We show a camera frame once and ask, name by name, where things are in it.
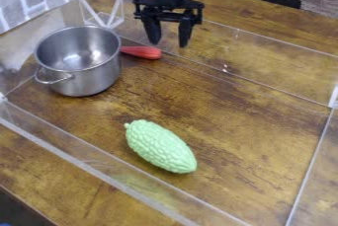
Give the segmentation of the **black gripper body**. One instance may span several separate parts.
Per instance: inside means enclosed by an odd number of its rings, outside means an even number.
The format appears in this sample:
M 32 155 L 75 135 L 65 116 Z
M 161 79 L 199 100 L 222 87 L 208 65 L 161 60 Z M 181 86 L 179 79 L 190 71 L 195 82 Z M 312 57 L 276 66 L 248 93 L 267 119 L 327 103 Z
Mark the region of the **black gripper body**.
M 202 10 L 204 5 L 194 0 L 161 1 L 161 0 L 132 0 L 136 11 L 135 18 L 143 23 L 173 22 L 183 19 L 195 24 L 202 23 Z

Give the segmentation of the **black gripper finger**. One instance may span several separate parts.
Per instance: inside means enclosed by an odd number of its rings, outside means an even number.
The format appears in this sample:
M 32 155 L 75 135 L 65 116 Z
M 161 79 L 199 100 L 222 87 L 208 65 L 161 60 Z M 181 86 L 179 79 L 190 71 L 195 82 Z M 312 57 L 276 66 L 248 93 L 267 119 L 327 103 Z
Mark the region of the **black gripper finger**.
M 161 39 L 161 24 L 156 17 L 144 15 L 141 18 L 148 40 L 152 44 L 157 44 Z
M 191 31 L 192 31 L 192 22 L 190 19 L 184 19 L 179 22 L 177 26 L 177 41 L 179 41 L 179 46 L 186 47 L 190 36 L 191 36 Z

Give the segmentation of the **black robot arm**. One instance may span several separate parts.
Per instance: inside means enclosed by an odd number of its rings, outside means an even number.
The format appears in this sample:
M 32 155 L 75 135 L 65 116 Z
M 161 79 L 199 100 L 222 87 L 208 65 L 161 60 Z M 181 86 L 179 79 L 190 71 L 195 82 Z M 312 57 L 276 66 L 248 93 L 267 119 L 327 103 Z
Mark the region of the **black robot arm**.
M 148 40 L 157 44 L 161 39 L 161 22 L 177 23 L 177 43 L 186 47 L 192 27 L 202 24 L 204 5 L 195 0 L 133 0 L 135 18 L 143 22 Z

